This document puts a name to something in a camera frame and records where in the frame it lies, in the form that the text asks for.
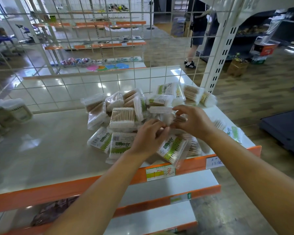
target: person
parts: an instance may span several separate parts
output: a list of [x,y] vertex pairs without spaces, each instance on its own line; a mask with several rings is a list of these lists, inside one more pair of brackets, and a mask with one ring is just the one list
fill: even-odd
[[133,146],[83,193],[45,232],[103,234],[132,177],[141,164],[161,146],[170,128],[179,128],[205,141],[278,234],[294,234],[294,180],[217,129],[198,107],[176,106],[187,122],[170,127],[157,119],[147,121]]
[[203,44],[205,31],[207,28],[208,20],[207,14],[210,13],[210,9],[206,10],[206,4],[200,0],[194,1],[193,12],[200,11],[201,13],[193,14],[193,22],[190,26],[190,29],[193,30],[192,40],[191,40],[191,49],[188,52],[187,58],[184,61],[186,68],[195,69],[196,66],[193,62],[193,57],[197,51],[198,46]]

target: hand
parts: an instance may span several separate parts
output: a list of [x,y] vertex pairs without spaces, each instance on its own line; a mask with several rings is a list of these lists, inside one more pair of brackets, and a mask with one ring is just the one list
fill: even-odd
[[171,128],[182,129],[205,142],[218,131],[201,108],[179,105],[175,106],[173,110],[177,110],[177,115],[187,114],[188,119],[186,122],[174,122],[170,125]]
[[128,150],[130,154],[136,154],[142,161],[145,161],[154,154],[169,136],[170,127],[166,127],[164,122],[151,119],[137,132],[132,147]]

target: red box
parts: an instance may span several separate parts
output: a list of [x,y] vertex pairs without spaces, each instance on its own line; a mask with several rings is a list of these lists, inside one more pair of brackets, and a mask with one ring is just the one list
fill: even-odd
[[277,44],[254,43],[251,53],[259,56],[271,55],[277,46]]

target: wooden floor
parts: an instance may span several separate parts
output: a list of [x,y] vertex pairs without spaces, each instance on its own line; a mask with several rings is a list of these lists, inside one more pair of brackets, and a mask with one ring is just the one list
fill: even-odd
[[[189,50],[190,38],[155,38],[146,41],[145,64],[147,67],[180,65],[197,85],[200,85],[206,63],[198,58],[194,61],[197,70],[184,69],[183,61]],[[104,49],[104,57],[141,55],[141,47]],[[42,59],[36,53],[35,64]],[[91,50],[65,52],[69,57],[100,57],[100,52]],[[28,60],[18,58],[15,67],[28,66]],[[256,144],[262,146],[264,161],[294,179],[294,155],[284,150],[269,134],[257,124],[263,117],[294,110],[294,54],[280,48],[275,50],[263,65],[251,65],[240,78],[225,73],[224,67],[214,94],[218,107]],[[7,82],[9,74],[0,74],[0,82]],[[225,167],[213,169],[222,185],[222,192],[192,200],[198,219],[198,226],[187,234],[275,234],[267,221],[251,203]]]

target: person's right hand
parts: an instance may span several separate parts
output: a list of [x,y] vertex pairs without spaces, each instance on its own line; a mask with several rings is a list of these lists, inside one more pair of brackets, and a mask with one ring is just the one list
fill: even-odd
[[187,114],[188,119],[186,122],[173,122],[170,125],[171,128],[182,129],[205,142],[218,131],[201,108],[179,105],[175,106],[173,110],[177,110],[177,115]]

